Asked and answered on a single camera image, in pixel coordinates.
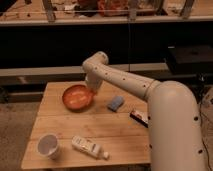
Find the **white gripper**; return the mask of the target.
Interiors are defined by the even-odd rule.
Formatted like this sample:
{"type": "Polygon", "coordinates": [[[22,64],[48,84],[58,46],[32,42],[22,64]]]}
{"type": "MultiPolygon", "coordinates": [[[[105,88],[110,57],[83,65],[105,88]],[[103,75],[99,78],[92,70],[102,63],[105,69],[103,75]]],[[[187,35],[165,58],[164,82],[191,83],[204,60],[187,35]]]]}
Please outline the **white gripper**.
{"type": "Polygon", "coordinates": [[[87,75],[85,78],[87,87],[93,92],[97,93],[102,85],[103,80],[99,77],[87,75]]]}

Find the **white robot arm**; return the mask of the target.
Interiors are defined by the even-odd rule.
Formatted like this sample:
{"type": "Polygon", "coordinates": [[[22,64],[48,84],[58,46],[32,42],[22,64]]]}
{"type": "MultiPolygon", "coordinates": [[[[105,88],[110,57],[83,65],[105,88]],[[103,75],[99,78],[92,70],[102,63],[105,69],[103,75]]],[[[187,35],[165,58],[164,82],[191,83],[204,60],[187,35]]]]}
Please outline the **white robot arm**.
{"type": "Polygon", "coordinates": [[[206,171],[199,109],[187,86],[111,68],[103,52],[82,67],[92,91],[107,81],[147,102],[151,171],[206,171]]]}

